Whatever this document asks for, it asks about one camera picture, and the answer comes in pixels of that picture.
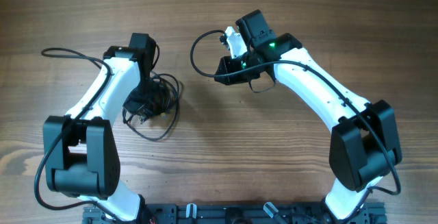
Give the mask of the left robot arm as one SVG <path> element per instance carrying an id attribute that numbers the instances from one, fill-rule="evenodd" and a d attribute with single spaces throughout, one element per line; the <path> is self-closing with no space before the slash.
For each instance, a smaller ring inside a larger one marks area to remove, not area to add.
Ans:
<path id="1" fill-rule="evenodd" d="M 49 116 L 43 125 L 44 157 L 34 182 L 37 201 L 45 208 L 39 183 L 78 198 L 78 205 L 100 210 L 108 223 L 152 223 L 144 198 L 120 181 L 120 160 L 112 127 L 120 111 L 151 117 L 164 99 L 150 73 L 157 43 L 134 33 L 126 47 L 111 46 L 101 70 L 81 100 L 63 116 Z"/>

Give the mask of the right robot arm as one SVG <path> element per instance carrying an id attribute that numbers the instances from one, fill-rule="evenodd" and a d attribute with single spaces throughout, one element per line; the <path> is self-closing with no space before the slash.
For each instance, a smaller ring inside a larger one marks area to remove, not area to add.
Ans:
<path id="1" fill-rule="evenodd" d="M 394 109 L 383 100 L 370 103 L 331 77 L 289 33 L 276 35 L 260 10 L 221 33 L 224 56 L 215 81 L 251 83 L 267 73 L 294 91 L 331 133 L 329 164 L 335 182 L 325 198 L 332 217 L 350 220 L 377 183 L 396 174 L 402 160 Z"/>

